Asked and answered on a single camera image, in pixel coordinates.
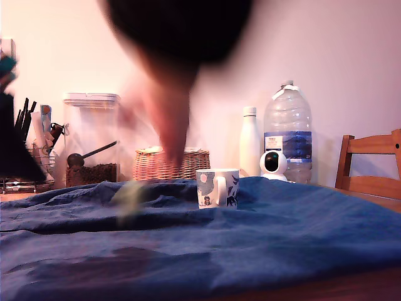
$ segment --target wooden chair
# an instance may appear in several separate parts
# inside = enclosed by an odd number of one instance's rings
[[[352,154],[395,154],[401,179],[401,129],[393,130],[391,135],[361,139],[344,135],[335,185],[338,189],[401,199],[400,180],[373,176],[350,177]]]

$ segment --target blue tablecloth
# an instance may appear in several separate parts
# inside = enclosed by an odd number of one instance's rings
[[[1,203],[1,301],[188,300],[401,265],[401,215],[330,189],[241,179],[239,209],[153,184],[125,228],[121,183]]]

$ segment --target white camera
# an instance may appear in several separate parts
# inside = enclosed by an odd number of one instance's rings
[[[263,177],[270,180],[281,180],[287,182],[284,172],[287,170],[287,158],[283,152],[272,150],[265,152],[259,165],[263,171]]]

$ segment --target woven basket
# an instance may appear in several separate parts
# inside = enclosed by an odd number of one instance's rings
[[[151,152],[146,149],[137,150],[133,165],[134,180],[154,179],[193,179],[196,180],[196,170],[211,168],[209,152],[204,150],[187,150],[181,169],[167,164],[165,153]]]

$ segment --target blue label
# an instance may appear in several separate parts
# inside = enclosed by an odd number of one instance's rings
[[[282,151],[288,162],[312,162],[312,132],[265,132],[264,150]]]

